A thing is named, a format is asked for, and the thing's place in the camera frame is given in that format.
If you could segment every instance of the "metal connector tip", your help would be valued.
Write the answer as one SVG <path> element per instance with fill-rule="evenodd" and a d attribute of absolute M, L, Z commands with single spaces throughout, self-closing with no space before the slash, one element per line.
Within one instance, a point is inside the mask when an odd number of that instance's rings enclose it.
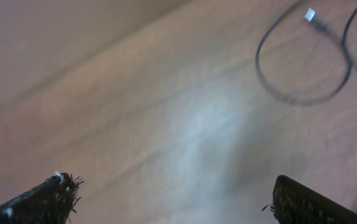
<path fill-rule="evenodd" d="M 315 16 L 315 11 L 312 8 L 309 8 L 304 16 L 304 19 L 307 20 L 308 22 L 311 22 L 314 16 Z"/>

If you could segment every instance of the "black object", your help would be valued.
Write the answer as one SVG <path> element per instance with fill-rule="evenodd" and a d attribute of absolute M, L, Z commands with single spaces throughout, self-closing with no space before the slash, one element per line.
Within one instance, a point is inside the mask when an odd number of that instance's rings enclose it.
<path fill-rule="evenodd" d="M 277 178 L 271 211 L 280 224 L 357 224 L 357 214 L 287 176 Z"/>
<path fill-rule="evenodd" d="M 354 10 L 353 14 L 350 16 L 348 19 L 348 22 L 346 24 L 345 30 L 343 32 L 343 35 L 341 38 L 336 37 L 329 29 L 319 29 L 321 27 L 317 27 L 319 31 L 324 32 L 325 34 L 329 35 L 331 39 L 333 39 L 342 49 L 343 54 L 345 56 L 345 60 L 347 62 L 347 71 L 345 73 L 345 76 L 343 78 L 343 81 L 328 95 L 322 96 L 319 98 L 315 99 L 299 99 L 290 95 L 283 94 L 279 92 L 276 88 L 274 88 L 265 78 L 265 75 L 261 71 L 260 67 L 260 51 L 261 47 L 263 46 L 265 40 L 267 37 L 271 34 L 271 32 L 292 12 L 294 11 L 301 3 L 305 2 L 306 0 L 298 0 L 296 1 L 292 6 L 290 6 L 289 9 L 287 9 L 273 24 L 272 26 L 268 29 L 268 31 L 264 34 L 262 37 L 259 47 L 257 48 L 257 53 L 255 55 L 255 67 L 257 71 L 257 75 L 259 77 L 259 80 L 263 87 L 278 101 L 288 103 L 290 105 L 300 105 L 300 106 L 310 106 L 310 105 L 315 105 L 318 103 L 322 103 L 324 101 L 327 101 L 331 98 L 333 98 L 335 95 L 337 95 L 343 87 L 347 84 L 348 80 L 350 79 L 351 76 L 351 71 L 355 65 L 357 68 L 357 62 L 352 58 L 350 55 L 350 52 L 347 48 L 347 33 L 348 29 L 350 28 L 351 22 L 353 21 L 355 15 L 357 14 L 357 8 Z"/>
<path fill-rule="evenodd" d="M 80 199 L 75 196 L 84 181 L 77 179 L 66 173 L 57 173 L 37 187 L 0 205 L 0 223 L 64 224 L 70 211 L 76 212 L 73 207 Z"/>

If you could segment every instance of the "brown wood surface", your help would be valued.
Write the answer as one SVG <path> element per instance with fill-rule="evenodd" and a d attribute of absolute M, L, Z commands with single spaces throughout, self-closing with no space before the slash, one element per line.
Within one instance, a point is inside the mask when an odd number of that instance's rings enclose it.
<path fill-rule="evenodd" d="M 15 3 L 0 1 L 0 204 L 59 170 L 85 178 L 72 223 L 277 223 L 261 208 L 280 174 L 357 209 L 357 71 L 311 107 L 255 73 L 292 0 Z M 356 6 L 301 5 L 263 46 L 267 78 L 328 93 L 345 61 L 302 18 L 341 33 Z"/>

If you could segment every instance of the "cable plug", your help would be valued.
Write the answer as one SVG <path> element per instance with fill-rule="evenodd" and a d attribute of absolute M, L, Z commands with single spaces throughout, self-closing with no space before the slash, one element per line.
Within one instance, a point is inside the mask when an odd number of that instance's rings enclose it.
<path fill-rule="evenodd" d="M 304 16 L 304 19 L 309 22 L 316 30 L 319 30 L 324 33 L 329 33 L 330 28 L 327 23 L 324 23 L 315 13 L 312 8 L 309 8 L 307 13 Z"/>

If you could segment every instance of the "white spot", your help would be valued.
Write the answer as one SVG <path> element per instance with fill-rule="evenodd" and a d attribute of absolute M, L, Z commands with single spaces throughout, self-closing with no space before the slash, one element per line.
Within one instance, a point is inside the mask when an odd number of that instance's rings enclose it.
<path fill-rule="evenodd" d="M 59 184 L 62 184 L 64 182 L 65 177 L 62 174 L 60 174 L 60 172 L 58 171 L 55 171 L 55 175 L 60 178 Z"/>
<path fill-rule="evenodd" d="M 12 216 L 12 214 L 13 214 L 13 209 L 12 208 L 7 208 L 7 209 L 5 209 L 5 211 L 4 211 L 4 213 L 8 216 L 8 218 L 9 217 L 11 217 Z"/>

